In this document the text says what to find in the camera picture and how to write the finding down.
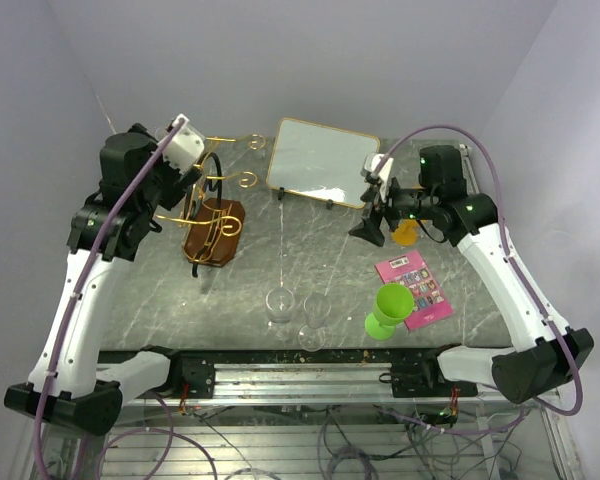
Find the large clear wine glass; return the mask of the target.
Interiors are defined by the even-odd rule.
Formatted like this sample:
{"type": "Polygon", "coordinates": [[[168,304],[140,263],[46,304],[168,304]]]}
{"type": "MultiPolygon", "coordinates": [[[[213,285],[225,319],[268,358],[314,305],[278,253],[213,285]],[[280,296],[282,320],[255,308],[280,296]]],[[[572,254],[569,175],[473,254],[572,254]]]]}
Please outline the large clear wine glass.
{"type": "Polygon", "coordinates": [[[163,138],[168,135],[168,131],[166,127],[158,127],[154,132],[154,137],[158,142],[160,142],[163,138]]]}

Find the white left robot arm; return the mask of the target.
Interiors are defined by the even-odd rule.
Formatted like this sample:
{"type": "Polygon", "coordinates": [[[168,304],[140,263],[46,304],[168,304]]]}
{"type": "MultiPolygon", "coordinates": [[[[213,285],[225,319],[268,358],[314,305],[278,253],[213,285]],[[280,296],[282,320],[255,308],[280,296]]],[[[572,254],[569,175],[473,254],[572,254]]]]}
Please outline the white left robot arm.
{"type": "Polygon", "coordinates": [[[102,436],[125,404],[183,387],[178,351],[147,346],[107,371],[97,368],[118,281],[143,239],[160,232],[153,216],[171,209],[201,177],[204,138],[178,115],[161,140],[134,124],[107,138],[101,179],[71,220],[66,278],[45,347],[26,382],[10,386],[7,408],[81,434],[102,436]]]}

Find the small clear wine glass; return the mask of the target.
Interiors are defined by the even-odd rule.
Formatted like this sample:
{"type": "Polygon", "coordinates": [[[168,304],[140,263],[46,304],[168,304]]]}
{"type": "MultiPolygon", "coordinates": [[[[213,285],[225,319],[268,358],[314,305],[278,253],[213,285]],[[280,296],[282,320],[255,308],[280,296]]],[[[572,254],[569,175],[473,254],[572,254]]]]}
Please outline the small clear wine glass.
{"type": "Polygon", "coordinates": [[[303,303],[305,325],[298,332],[300,346],[307,352],[321,350],[327,338],[325,322],[331,311],[331,303],[326,295],[312,292],[303,303]]]}

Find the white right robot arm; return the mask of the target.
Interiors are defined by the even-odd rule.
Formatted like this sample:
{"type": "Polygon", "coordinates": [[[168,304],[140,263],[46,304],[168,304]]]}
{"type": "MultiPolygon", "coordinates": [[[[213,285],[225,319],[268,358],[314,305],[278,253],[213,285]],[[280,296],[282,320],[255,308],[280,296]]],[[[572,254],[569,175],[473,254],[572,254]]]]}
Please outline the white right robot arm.
{"type": "Polygon", "coordinates": [[[479,275],[511,340],[508,348],[439,350],[420,373],[422,387],[439,396],[456,381],[470,382],[522,404],[569,382],[578,384],[579,370],[594,347],[590,332],[572,328],[540,291],[495,202],[484,193],[469,193],[460,151],[429,146],[420,150],[419,160],[418,187],[403,188],[392,174],[391,158],[380,153],[366,157],[362,220],[350,235],[383,246],[383,224],[395,231],[405,219],[431,222],[479,275]]]}

